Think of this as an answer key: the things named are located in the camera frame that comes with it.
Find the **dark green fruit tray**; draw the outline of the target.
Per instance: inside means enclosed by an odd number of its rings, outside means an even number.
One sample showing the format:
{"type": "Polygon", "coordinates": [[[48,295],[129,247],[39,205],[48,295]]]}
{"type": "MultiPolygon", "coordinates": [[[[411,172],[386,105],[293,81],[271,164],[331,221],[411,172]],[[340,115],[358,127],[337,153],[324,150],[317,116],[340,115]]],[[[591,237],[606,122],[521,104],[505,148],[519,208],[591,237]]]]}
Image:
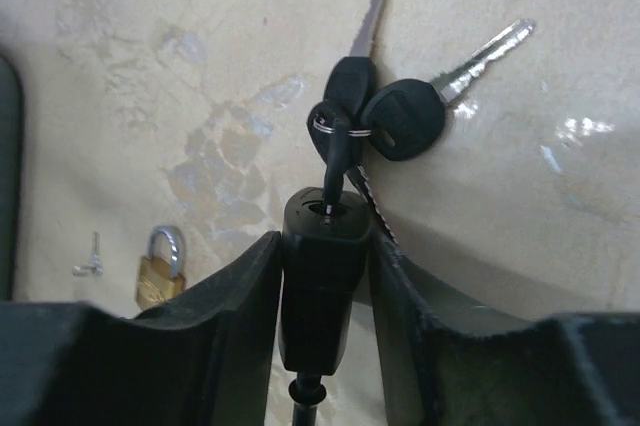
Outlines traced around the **dark green fruit tray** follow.
{"type": "Polygon", "coordinates": [[[15,68],[1,57],[1,300],[13,296],[24,145],[24,95],[15,68]]]}

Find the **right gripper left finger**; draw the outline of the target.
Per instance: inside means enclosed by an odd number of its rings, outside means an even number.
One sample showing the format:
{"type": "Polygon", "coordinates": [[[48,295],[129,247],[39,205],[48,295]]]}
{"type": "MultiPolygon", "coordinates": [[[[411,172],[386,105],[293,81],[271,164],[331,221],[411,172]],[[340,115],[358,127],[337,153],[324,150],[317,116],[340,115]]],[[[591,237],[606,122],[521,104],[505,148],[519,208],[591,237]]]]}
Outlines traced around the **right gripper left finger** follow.
{"type": "Polygon", "coordinates": [[[5,425],[260,425],[281,236],[127,319],[90,304],[3,303],[5,425]]]}

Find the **brass padlock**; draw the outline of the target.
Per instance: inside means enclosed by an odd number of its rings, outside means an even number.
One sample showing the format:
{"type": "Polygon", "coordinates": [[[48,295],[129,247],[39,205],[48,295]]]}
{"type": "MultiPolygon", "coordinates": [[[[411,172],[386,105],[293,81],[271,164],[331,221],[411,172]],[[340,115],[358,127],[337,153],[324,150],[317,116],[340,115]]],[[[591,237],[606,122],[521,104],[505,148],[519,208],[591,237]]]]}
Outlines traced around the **brass padlock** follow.
{"type": "Polygon", "coordinates": [[[158,306],[185,290],[186,253],[184,236],[177,226],[160,225],[152,229],[146,254],[140,260],[136,283],[135,301],[141,310],[158,306]],[[156,253],[161,237],[169,247],[168,260],[156,253]]]}

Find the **black padlock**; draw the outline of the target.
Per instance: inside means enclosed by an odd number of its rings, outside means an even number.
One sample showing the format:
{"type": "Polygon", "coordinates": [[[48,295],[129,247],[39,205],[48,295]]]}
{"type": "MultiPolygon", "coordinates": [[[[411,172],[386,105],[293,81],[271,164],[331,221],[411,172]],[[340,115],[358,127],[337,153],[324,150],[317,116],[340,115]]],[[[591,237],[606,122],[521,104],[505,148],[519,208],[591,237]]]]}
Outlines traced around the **black padlock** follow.
{"type": "Polygon", "coordinates": [[[292,423],[313,425],[326,398],[321,383],[343,358],[354,292],[373,230],[367,203],[345,191],[325,210],[323,190],[306,187],[284,209],[279,350],[294,402],[292,423]]]}

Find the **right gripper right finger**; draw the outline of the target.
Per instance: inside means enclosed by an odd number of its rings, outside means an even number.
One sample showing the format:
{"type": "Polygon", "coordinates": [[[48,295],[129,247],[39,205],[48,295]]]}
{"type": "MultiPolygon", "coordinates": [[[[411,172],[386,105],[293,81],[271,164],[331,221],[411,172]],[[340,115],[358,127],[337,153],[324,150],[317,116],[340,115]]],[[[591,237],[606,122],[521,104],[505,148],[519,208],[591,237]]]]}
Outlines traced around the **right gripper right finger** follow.
{"type": "Polygon", "coordinates": [[[385,235],[369,284],[391,425],[635,425],[639,317],[522,321],[446,285],[385,235]]]}

